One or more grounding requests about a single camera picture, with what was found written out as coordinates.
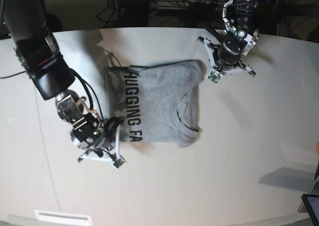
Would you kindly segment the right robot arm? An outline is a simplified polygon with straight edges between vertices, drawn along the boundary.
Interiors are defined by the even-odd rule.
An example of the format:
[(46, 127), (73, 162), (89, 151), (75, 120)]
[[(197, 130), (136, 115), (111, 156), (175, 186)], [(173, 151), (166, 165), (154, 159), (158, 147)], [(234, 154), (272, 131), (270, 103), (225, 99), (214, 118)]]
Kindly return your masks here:
[(55, 99), (60, 118), (72, 125), (72, 141), (84, 150), (80, 158), (89, 159), (95, 153), (97, 160), (122, 162), (122, 120), (104, 118), (101, 111), (94, 110), (97, 96), (65, 62), (47, 26), (44, 0), (0, 0), (0, 21), (9, 30), (18, 60), (43, 99)]

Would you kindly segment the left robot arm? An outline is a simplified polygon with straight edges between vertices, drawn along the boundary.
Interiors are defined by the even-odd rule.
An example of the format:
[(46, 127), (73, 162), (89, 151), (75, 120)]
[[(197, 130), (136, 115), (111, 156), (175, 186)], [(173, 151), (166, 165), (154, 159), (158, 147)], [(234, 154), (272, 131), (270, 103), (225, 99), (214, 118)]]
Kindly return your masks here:
[(242, 62), (242, 56), (248, 55), (258, 40), (259, 30), (252, 22), (257, 6), (258, 0), (226, 0), (220, 11), (224, 34), (212, 27), (206, 29), (219, 42), (206, 42), (214, 50), (211, 63), (215, 71), (226, 73), (239, 68), (255, 75), (253, 69)]

